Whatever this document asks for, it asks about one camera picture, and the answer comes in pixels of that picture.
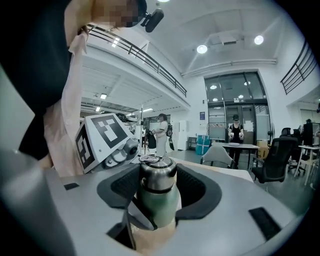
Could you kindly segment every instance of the pink shirt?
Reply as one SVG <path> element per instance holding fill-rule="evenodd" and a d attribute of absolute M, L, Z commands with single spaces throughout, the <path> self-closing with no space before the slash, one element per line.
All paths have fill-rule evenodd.
<path fill-rule="evenodd" d="M 82 52 L 88 35 L 83 31 L 72 41 L 69 75 L 61 99 L 47 108 L 43 117 L 44 137 L 53 166 L 60 177 L 84 174 L 76 148 L 82 98 Z"/>

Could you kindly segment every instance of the black tank top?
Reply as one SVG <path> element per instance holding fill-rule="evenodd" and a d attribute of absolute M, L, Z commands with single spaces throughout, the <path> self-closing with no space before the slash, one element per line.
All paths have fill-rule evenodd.
<path fill-rule="evenodd" d="M 230 125 L 229 129 L 232 133 L 234 133 L 233 139 L 230 142 L 233 143 L 242 143 L 243 141 L 239 138 L 239 133 L 241 132 L 241 129 L 243 129 L 243 125 L 239 123 L 238 128 L 235 128 L 234 125 Z"/>

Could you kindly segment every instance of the metal bottle cap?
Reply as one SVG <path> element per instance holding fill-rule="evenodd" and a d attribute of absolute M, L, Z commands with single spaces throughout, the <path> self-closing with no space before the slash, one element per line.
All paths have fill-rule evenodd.
<path fill-rule="evenodd" d="M 165 191 L 175 183 L 176 162 L 169 157 L 156 157 L 141 163 L 142 184 L 150 190 Z"/>

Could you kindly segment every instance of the metal railing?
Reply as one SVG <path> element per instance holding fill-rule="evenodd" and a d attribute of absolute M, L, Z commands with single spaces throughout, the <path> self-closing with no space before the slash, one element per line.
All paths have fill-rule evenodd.
<path fill-rule="evenodd" d="M 111 44 L 115 44 L 115 47 L 123 49 L 128 55 L 134 56 L 142 60 L 145 64 L 151 67 L 155 72 L 164 77 L 169 83 L 171 83 L 177 90 L 179 90 L 185 97 L 187 97 L 187 90 L 175 79 L 175 77 L 169 73 L 163 66 L 161 66 L 154 58 L 144 52 L 142 49 L 127 41 L 126 39 L 105 30 L 99 26 L 88 25 L 88 30 L 91 36 L 105 40 Z"/>
<path fill-rule="evenodd" d="M 307 41 L 305 41 L 298 58 L 288 73 L 286 73 L 286 75 L 280 81 L 283 85 L 285 94 L 290 93 L 294 88 L 301 84 L 316 66 L 316 57 L 314 56 Z"/>

